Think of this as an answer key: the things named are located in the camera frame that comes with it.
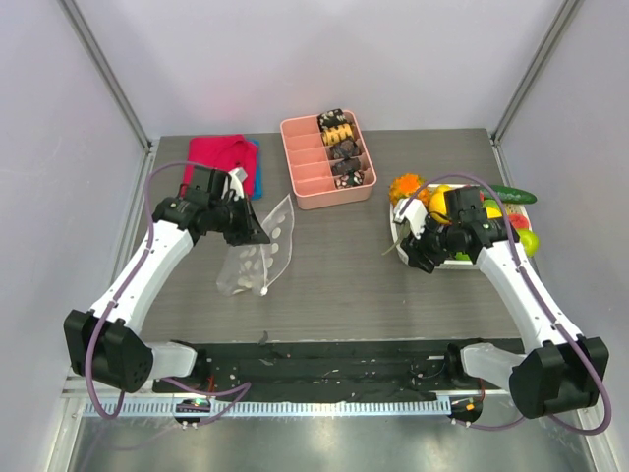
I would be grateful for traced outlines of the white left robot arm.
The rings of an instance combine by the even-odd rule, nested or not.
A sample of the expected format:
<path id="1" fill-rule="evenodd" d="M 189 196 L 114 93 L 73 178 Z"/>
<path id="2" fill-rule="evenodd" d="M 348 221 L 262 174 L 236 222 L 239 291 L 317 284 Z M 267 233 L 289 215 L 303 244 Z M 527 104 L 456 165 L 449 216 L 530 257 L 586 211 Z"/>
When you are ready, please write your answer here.
<path id="1" fill-rule="evenodd" d="M 71 368 L 89 386 L 134 393 L 148 381 L 175 378 L 197 392 L 208 383 L 209 368 L 192 345 L 142 340 L 146 316 L 172 271 L 207 233 L 221 234 L 232 247 L 269 238 L 245 192 L 243 168 L 197 164 L 194 171 L 197 182 L 148 211 L 143 242 L 112 285 L 87 311 L 73 310 L 64 321 Z"/>

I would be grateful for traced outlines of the clear polka dot zip bag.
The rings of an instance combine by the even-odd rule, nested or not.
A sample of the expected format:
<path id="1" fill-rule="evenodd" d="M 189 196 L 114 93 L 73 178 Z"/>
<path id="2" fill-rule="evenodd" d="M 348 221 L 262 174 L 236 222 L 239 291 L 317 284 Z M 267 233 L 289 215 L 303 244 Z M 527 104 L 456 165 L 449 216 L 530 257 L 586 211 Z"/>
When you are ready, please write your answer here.
<path id="1" fill-rule="evenodd" d="M 263 220 L 261 227 L 270 238 L 268 244 L 228 250 L 216 281 L 221 294 L 232 296 L 250 290 L 265 296 L 291 262 L 295 212 L 289 195 Z"/>

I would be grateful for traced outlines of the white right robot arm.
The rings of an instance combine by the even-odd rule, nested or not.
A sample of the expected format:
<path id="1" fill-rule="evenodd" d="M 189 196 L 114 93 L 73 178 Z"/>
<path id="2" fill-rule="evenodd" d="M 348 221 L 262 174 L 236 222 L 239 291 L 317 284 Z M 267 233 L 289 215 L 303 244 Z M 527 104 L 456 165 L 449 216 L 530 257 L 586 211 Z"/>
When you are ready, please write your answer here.
<path id="1" fill-rule="evenodd" d="M 447 382 L 464 388 L 481 379 L 498 386 L 527 419 L 607 404 L 607 347 L 598 337 L 586 337 L 554 302 L 510 221 L 489 212 L 477 187 L 450 189 L 443 199 L 444 211 L 431 211 L 412 197 L 392 206 L 398 253 L 407 266 L 426 273 L 456 254 L 467 255 L 498 293 L 524 349 L 515 354 L 488 341 L 454 347 L 443 365 Z"/>

